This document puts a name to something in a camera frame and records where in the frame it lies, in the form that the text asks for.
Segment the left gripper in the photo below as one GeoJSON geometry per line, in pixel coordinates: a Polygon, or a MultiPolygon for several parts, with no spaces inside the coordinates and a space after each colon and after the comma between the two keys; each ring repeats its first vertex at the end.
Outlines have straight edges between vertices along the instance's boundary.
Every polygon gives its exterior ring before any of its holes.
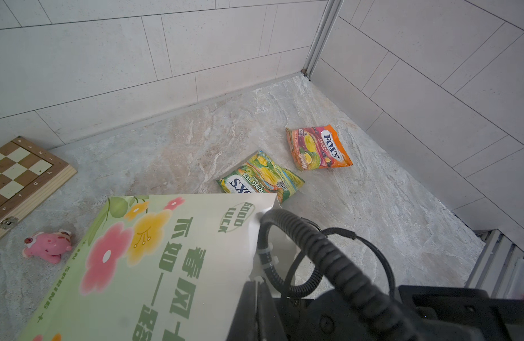
{"type": "Polygon", "coordinates": [[[243,287],[228,340],[524,340],[524,301],[471,288],[400,286],[399,298],[331,290],[316,299],[243,287]]]}

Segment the green yellow Fox's candy bag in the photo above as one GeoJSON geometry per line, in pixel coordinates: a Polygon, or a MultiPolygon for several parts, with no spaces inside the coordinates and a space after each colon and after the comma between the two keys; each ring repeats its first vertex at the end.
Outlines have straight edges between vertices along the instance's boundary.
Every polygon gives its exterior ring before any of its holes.
{"type": "Polygon", "coordinates": [[[305,184],[300,176],[279,166],[262,150],[216,182],[224,192],[231,194],[274,193],[280,204],[305,184]]]}

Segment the orange Fox's candy bag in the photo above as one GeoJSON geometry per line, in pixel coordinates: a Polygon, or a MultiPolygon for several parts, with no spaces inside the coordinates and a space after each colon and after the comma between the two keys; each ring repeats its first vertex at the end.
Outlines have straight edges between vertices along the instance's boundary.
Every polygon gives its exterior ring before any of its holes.
{"type": "Polygon", "coordinates": [[[301,171],[343,168],[353,165],[331,125],[285,129],[295,166],[301,171]]]}

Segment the white paper bag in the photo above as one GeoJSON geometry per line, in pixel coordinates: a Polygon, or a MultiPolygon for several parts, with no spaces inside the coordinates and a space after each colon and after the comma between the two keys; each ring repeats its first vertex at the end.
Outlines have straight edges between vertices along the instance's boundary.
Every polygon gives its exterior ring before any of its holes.
{"type": "Polygon", "coordinates": [[[270,193],[182,194],[101,213],[19,338],[225,340],[277,207],[270,193]]]}

